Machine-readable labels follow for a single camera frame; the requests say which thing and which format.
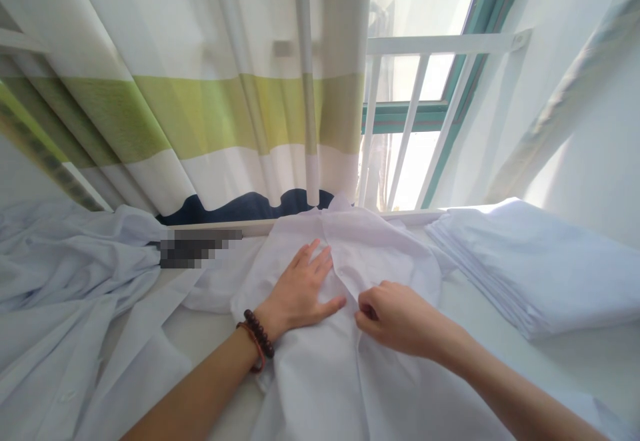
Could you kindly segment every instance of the mattress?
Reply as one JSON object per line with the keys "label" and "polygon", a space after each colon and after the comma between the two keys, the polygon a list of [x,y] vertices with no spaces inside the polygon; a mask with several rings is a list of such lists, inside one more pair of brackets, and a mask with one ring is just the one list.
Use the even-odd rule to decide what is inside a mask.
{"label": "mattress", "polygon": [[[424,242],[434,244],[422,226],[412,226],[410,231]],[[180,272],[182,270],[163,270],[151,292]],[[440,308],[491,352],[540,387],[592,394],[620,419],[640,429],[640,322],[527,342],[458,270],[445,277]],[[127,316],[125,313],[111,323],[102,346],[102,366],[106,365]],[[182,306],[163,325],[168,339],[194,366],[234,328],[231,315],[192,311]],[[247,376],[209,439],[250,439],[262,400],[262,392],[252,376]]]}

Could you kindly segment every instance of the navy blue stripe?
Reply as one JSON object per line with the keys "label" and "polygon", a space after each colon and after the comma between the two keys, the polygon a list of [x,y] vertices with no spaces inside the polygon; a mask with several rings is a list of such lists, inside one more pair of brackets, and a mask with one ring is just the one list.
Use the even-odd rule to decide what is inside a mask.
{"label": "navy blue stripe", "polygon": [[[333,195],[320,190],[318,208],[329,207]],[[198,195],[190,196],[176,213],[169,216],[158,215],[159,222],[172,224],[197,224],[206,222],[245,221],[258,219],[274,219],[281,216],[296,215],[308,211],[312,207],[307,204],[307,191],[292,189],[280,197],[280,206],[273,208],[269,200],[258,193],[247,193],[230,201],[221,208],[207,211],[202,206]]]}

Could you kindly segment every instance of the window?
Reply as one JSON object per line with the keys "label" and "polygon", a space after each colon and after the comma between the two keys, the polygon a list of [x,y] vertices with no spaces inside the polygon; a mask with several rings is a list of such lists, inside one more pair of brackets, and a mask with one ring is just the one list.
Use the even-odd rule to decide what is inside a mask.
{"label": "window", "polygon": [[[369,37],[409,37],[494,33],[499,31],[513,0],[371,0]],[[418,56],[384,56],[377,90],[369,177],[364,206],[378,211],[415,208],[447,106],[458,81],[463,55],[438,54],[429,59],[412,133],[405,155],[393,206],[387,206],[409,99],[413,90]],[[423,208],[428,207],[441,169],[451,150],[460,123],[473,96],[471,89],[486,56],[478,56],[460,102],[438,169],[433,175]],[[365,73],[365,130],[367,95],[371,82],[371,58]]]}

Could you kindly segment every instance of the green window frame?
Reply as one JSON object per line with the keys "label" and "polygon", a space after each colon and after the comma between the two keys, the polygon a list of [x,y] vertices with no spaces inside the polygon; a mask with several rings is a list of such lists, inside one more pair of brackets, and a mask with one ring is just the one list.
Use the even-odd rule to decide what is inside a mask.
{"label": "green window frame", "polygon": [[[472,0],[471,7],[467,14],[467,19],[463,28],[463,34],[475,34],[475,33],[499,33],[504,25],[505,18],[513,5],[514,0]],[[471,101],[475,94],[475,90],[478,85],[478,80],[482,74],[482,70],[487,61],[488,55],[478,55],[471,75],[462,94],[458,110],[453,118],[453,123],[447,135],[440,159],[438,160],[433,178],[427,189],[425,200],[422,204],[422,208],[429,208],[435,189],[440,181],[443,169],[451,154],[451,148],[457,138],[463,121],[469,110]],[[456,55],[451,65],[451,71],[449,77],[445,83],[443,90],[443,98],[439,101],[421,101],[418,104],[417,112],[415,115],[415,122],[413,123],[412,133],[420,133],[424,131],[440,131],[442,129],[445,115],[447,114],[447,108],[449,101],[453,96],[453,90],[460,77],[462,66],[465,62],[466,55]],[[378,102],[375,107],[375,116],[373,119],[373,134],[384,133],[402,133],[405,121],[407,118],[407,111],[409,110],[409,102],[390,102],[380,103]],[[362,110],[362,134],[365,134],[365,119],[367,117],[367,104],[365,103]]]}

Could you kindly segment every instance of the hand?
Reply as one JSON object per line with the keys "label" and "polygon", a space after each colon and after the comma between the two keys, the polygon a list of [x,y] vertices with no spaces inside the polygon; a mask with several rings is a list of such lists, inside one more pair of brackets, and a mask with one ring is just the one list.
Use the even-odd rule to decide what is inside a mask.
{"label": "hand", "polygon": [[347,304],[344,296],[318,302],[320,287],[333,266],[330,246],[309,262],[319,244],[317,239],[300,248],[269,297],[255,309],[255,317],[272,342],[288,330],[321,322]]}
{"label": "hand", "polygon": [[355,322],[380,344],[447,364],[471,336],[408,286],[383,281],[360,293]]}

